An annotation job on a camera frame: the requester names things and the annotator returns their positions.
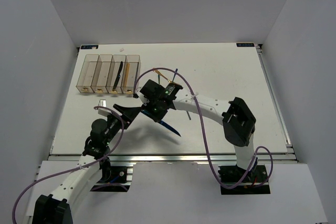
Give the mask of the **blue knife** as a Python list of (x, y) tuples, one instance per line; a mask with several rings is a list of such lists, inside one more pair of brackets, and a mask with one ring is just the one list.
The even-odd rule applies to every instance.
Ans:
[(147, 110), (142, 110), (141, 113), (144, 114), (145, 116), (149, 117), (155, 123), (160, 124), (161, 126), (165, 127), (166, 129), (168, 129), (169, 131), (173, 132), (177, 136), (181, 137), (180, 133), (175, 128), (173, 128), (172, 126), (170, 126), (169, 124), (167, 124), (163, 120), (155, 119), (154, 116), (152, 114), (150, 114)]

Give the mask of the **black knife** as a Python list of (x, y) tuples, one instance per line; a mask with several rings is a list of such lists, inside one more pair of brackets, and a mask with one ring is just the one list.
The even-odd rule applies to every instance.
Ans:
[(122, 69), (123, 69), (123, 62), (121, 61), (120, 65), (119, 65), (118, 72), (117, 72), (116, 79), (115, 79), (114, 84), (113, 84), (113, 90), (115, 90), (116, 87), (117, 87), (117, 85), (118, 85), (118, 82), (119, 82), (120, 77), (121, 77), (121, 71), (122, 71)]

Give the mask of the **gold chopstick slanted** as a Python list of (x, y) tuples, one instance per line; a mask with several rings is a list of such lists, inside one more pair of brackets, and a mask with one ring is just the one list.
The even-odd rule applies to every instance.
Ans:
[(126, 62), (125, 63), (125, 68), (124, 68), (124, 73), (123, 73), (123, 87), (127, 86), (128, 75), (129, 75), (129, 68), (130, 68), (130, 63)]

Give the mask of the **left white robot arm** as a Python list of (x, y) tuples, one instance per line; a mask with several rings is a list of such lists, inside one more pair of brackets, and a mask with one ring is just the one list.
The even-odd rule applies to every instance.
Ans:
[(96, 106), (95, 110), (103, 118), (93, 121), (76, 168), (49, 195), (38, 197), (33, 223), (72, 223), (75, 209), (95, 184), (115, 179), (108, 157), (113, 151), (109, 143), (117, 134), (123, 134), (141, 112), (141, 108), (115, 104), (113, 109)]

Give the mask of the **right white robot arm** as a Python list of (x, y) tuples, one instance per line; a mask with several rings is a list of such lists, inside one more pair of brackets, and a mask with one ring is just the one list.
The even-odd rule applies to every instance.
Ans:
[(148, 80), (136, 90), (144, 114), (161, 123), (169, 109), (202, 115), (224, 128), (225, 139), (234, 146), (238, 177), (247, 182), (256, 175), (253, 136), (256, 118), (246, 102), (238, 97), (232, 101), (212, 99), (179, 84), (166, 87)]

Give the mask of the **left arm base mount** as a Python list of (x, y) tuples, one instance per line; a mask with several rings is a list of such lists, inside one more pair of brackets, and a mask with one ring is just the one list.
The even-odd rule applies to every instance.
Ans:
[(108, 162), (100, 164), (100, 180), (92, 187), (94, 192), (127, 192), (130, 188), (134, 163)]

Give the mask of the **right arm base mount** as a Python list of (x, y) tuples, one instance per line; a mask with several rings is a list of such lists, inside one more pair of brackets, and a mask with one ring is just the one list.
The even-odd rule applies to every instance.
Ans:
[[(219, 166), (218, 175), (223, 184), (232, 186), (241, 179), (244, 170), (234, 166)], [(268, 182), (264, 182), (268, 177), (265, 165), (257, 165), (253, 168), (242, 182), (234, 189), (220, 187), (221, 195), (269, 195), (271, 193)]]

